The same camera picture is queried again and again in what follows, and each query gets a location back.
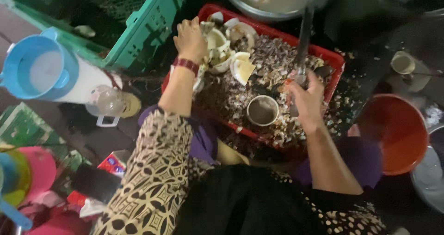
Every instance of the forearm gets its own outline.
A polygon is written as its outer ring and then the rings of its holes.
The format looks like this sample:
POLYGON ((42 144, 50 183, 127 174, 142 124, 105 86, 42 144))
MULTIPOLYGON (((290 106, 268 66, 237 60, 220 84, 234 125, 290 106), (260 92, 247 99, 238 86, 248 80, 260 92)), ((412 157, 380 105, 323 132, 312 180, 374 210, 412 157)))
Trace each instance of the forearm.
POLYGON ((159 107, 166 112, 190 116, 193 97, 194 73, 185 67, 176 67, 168 86, 160 97, 159 107))
POLYGON ((314 189, 353 195, 363 193, 321 121, 307 133, 307 142, 314 189))

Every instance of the red bracelet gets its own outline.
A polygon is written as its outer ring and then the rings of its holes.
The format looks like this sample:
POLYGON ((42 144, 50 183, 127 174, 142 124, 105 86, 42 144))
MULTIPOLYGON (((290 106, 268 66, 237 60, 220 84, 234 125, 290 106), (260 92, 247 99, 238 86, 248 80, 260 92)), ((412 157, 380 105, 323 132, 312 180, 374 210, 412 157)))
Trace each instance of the red bracelet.
POLYGON ((190 69, 196 77, 197 73, 199 72, 199 65, 188 59, 176 57, 176 59, 174 59, 173 66, 181 66, 190 69))

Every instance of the white container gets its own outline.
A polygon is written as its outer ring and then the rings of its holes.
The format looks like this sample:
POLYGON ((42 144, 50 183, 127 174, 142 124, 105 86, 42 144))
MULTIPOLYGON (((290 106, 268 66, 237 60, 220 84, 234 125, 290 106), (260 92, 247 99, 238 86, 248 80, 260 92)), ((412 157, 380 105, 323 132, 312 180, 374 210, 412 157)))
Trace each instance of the white container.
MULTIPOLYGON (((68 94, 55 99, 54 101, 86 104, 89 101, 87 96, 92 88, 99 85, 106 85, 111 88, 113 87, 111 79, 103 72, 102 69, 89 64, 77 55, 75 57, 79 62, 79 78, 68 94)), ((111 76, 114 78, 116 84, 122 88, 122 79, 115 74, 111 74, 111 76)))

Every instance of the patterned sleeve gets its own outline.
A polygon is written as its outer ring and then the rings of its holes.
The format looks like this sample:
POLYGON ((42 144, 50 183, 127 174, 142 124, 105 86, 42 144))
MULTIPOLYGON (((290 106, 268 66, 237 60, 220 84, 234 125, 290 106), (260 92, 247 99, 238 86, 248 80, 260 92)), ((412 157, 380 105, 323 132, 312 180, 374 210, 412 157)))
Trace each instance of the patterned sleeve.
POLYGON ((302 192, 305 204, 320 221, 326 234, 387 234, 372 203, 362 195, 346 195, 320 190, 302 192))
POLYGON ((95 235, 171 234, 188 188, 188 121, 155 110, 145 119, 136 149, 95 235))

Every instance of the right hand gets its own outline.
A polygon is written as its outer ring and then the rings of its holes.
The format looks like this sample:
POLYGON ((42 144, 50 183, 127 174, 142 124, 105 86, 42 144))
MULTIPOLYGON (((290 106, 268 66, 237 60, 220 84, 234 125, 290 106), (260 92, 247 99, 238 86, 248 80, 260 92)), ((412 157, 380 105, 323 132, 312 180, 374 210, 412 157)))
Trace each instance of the right hand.
POLYGON ((178 36, 173 37, 174 44, 179 52, 179 58, 192 60, 199 64, 208 54, 207 40, 202 36, 199 27, 199 18, 184 20, 177 25, 178 36))
POLYGON ((291 82, 286 88, 290 94, 294 94, 294 101, 299 112, 298 121, 304 131, 310 134, 324 125, 322 118, 324 85, 313 71, 307 70, 307 72, 309 81, 307 91, 303 90, 296 82, 291 82))

